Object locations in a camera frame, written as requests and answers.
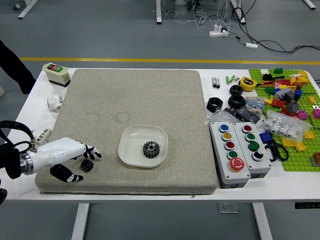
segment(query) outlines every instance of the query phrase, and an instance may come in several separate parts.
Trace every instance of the person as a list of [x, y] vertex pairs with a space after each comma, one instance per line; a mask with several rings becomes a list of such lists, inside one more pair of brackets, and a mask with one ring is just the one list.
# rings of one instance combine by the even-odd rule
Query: person
[[[32, 73], [27, 69], [23, 62], [5, 46], [0, 40], [0, 67], [6, 74], [15, 80], [23, 94], [29, 94], [36, 83]], [[5, 94], [5, 91], [0, 87], [0, 97]]]

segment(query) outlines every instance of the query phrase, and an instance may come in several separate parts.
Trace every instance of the white plate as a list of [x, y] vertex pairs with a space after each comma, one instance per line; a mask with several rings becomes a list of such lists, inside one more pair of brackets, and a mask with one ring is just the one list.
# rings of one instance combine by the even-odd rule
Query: white plate
[[[155, 158], [147, 158], [143, 153], [143, 146], [149, 141], [159, 144], [160, 152]], [[118, 154], [120, 159], [130, 166], [154, 168], [165, 160], [167, 149], [168, 135], [160, 127], [134, 125], [123, 132]]]

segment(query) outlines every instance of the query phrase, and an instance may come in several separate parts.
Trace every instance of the gray fabric pad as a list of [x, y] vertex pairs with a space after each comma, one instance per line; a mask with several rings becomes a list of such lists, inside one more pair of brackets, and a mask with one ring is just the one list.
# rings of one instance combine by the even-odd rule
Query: gray fabric pad
[[[38, 172], [41, 193], [212, 194], [217, 174], [200, 75], [193, 70], [78, 69], [66, 93], [50, 141], [69, 137], [95, 146], [102, 158], [80, 170], [83, 158], [64, 165], [80, 182], [65, 183]], [[133, 125], [156, 126], [168, 135], [164, 161], [155, 168], [125, 164], [122, 133]]]

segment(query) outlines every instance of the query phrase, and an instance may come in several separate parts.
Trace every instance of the lego baseplate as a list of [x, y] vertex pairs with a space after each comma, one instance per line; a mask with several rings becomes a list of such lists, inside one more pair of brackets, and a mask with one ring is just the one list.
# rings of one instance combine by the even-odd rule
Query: lego baseplate
[[[301, 70], [283, 70], [283, 73], [274, 73], [273, 69], [268, 70], [273, 77], [285, 76], [286, 79], [289, 78], [289, 75], [298, 74]], [[260, 69], [250, 69], [250, 77], [256, 80], [258, 83], [262, 82], [262, 75]], [[266, 93], [265, 88], [258, 86], [255, 88], [256, 93], [260, 97], [270, 97], [270, 93]], [[320, 105], [320, 97], [315, 90], [314, 86], [311, 83], [304, 84], [301, 88], [302, 96], [298, 100], [301, 110], [305, 110], [306, 113], [310, 116], [314, 107], [308, 103], [307, 98], [313, 96], [316, 102], [316, 105]], [[265, 113], [267, 110], [273, 110], [276, 112], [281, 112], [280, 108], [274, 106], [265, 106]], [[312, 124], [310, 119], [305, 120], [306, 122]], [[313, 121], [313, 128], [310, 130], [313, 132], [315, 139], [303, 139], [303, 143], [306, 146], [306, 150], [297, 151], [294, 147], [288, 147], [289, 152], [288, 161], [282, 162], [283, 169], [288, 172], [320, 172], [320, 167], [312, 166], [310, 158], [314, 153], [320, 152], [320, 121]], [[277, 143], [282, 143], [282, 137], [272, 134], [273, 139]]]

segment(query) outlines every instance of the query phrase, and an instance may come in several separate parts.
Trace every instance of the white robotic hand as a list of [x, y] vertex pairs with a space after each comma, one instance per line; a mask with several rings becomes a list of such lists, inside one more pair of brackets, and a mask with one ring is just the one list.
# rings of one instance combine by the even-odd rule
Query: white robotic hand
[[35, 174], [44, 166], [50, 166], [52, 167], [50, 173], [54, 177], [66, 183], [77, 182], [82, 180], [83, 176], [73, 174], [67, 167], [61, 164], [70, 159], [77, 159], [81, 155], [85, 158], [89, 155], [92, 160], [95, 159], [95, 155], [98, 158], [102, 157], [94, 146], [64, 137], [38, 147], [36, 152], [29, 150], [21, 154], [21, 172], [26, 175]]

